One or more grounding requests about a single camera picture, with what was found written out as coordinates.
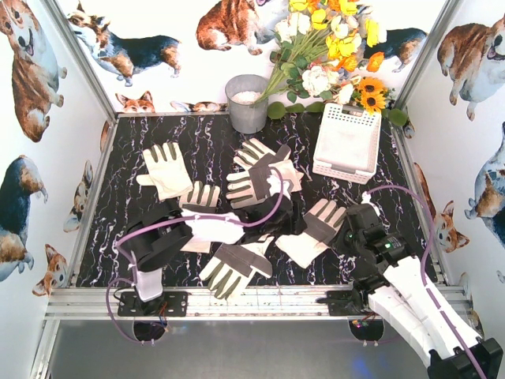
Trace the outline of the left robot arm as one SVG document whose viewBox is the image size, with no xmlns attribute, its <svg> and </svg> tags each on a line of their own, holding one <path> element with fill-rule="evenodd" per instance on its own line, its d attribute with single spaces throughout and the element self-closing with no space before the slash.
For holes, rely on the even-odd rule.
<svg viewBox="0 0 505 379">
<path fill-rule="evenodd" d="M 217 299 L 227 300 L 240 294 L 255 274 L 272 277 L 267 248 L 275 238 L 300 235 L 306 227 L 300 204 L 283 195 L 221 214 L 213 207 L 164 201 L 127 227 L 118 250 L 129 254 L 136 292 L 148 302 L 161 296 L 163 267 L 178 253 L 217 242 L 200 278 Z"/>
</svg>

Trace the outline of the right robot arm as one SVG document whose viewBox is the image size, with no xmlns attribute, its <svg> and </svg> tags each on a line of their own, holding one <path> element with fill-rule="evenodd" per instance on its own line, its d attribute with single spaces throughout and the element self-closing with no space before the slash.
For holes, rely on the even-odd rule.
<svg viewBox="0 0 505 379">
<path fill-rule="evenodd" d="M 503 348 L 460 317 L 407 240 L 386 232 L 371 205 L 351 206 L 337 224 L 337 246 L 357 259 L 355 305 L 381 316 L 413 348 L 430 378 L 498 376 Z"/>
</svg>

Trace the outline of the white perforated storage basket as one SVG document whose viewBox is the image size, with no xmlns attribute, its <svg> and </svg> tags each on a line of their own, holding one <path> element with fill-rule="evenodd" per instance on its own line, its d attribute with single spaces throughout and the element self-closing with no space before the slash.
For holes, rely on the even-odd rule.
<svg viewBox="0 0 505 379">
<path fill-rule="evenodd" d="M 364 185 L 376 173 L 382 117 L 358 107 L 326 103 L 312 172 Z"/>
</svg>

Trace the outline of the back centre glove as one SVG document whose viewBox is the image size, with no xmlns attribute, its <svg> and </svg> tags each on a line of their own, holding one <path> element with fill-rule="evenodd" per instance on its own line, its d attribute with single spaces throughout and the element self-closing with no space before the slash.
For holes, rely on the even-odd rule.
<svg viewBox="0 0 505 379">
<path fill-rule="evenodd" d="M 284 181 L 291 181 L 295 186 L 298 186 L 301 184 L 304 174 L 294 168 L 290 154 L 291 149 L 286 144 L 282 144 L 274 152 L 256 138 L 251 138 L 242 143 L 234 157 L 234 162 L 244 171 L 228 174 L 226 180 L 228 182 L 243 181 L 250 169 L 267 166 L 268 170 L 264 171 L 265 173 L 277 177 L 275 171 L 271 169 L 271 167 L 275 167 L 281 173 Z"/>
</svg>

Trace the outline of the far left white glove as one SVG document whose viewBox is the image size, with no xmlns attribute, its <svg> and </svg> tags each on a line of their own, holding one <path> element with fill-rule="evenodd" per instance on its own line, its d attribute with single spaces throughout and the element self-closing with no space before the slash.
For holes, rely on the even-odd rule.
<svg viewBox="0 0 505 379">
<path fill-rule="evenodd" d="M 180 197 L 193 189 L 177 142 L 167 141 L 143 151 L 148 174 L 136 176 L 140 186 L 154 186 L 161 201 Z"/>
</svg>

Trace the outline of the grey metal bucket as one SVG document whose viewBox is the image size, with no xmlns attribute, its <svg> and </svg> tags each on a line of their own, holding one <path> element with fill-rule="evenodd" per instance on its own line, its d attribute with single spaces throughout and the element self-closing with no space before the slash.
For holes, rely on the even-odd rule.
<svg viewBox="0 0 505 379">
<path fill-rule="evenodd" d="M 268 99 L 263 92 L 267 79 L 256 74 L 242 74 L 231 78 L 225 86 L 230 120 L 239 133 L 261 131 L 267 118 Z"/>
</svg>

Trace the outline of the artificial flower bouquet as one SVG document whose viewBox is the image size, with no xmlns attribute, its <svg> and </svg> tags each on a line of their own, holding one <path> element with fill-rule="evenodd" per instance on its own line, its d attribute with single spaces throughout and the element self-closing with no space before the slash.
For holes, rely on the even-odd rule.
<svg viewBox="0 0 505 379">
<path fill-rule="evenodd" d="M 291 1 L 289 13 L 274 30 L 277 50 L 266 88 L 252 103 L 284 93 L 291 103 L 317 98 L 320 103 L 356 105 L 399 126 L 406 114 L 392 105 L 392 91 L 374 76 L 397 58 L 404 68 L 424 39 L 414 28 L 387 30 L 359 1 Z"/>
</svg>

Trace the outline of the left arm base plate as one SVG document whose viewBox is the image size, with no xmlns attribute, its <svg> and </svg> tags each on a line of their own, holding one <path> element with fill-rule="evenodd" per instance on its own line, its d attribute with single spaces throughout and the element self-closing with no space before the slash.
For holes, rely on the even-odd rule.
<svg viewBox="0 0 505 379">
<path fill-rule="evenodd" d="M 189 293 L 167 291 L 152 300 L 142 302 L 135 291 L 114 295 L 118 300 L 119 317 L 184 317 L 188 306 Z"/>
</svg>

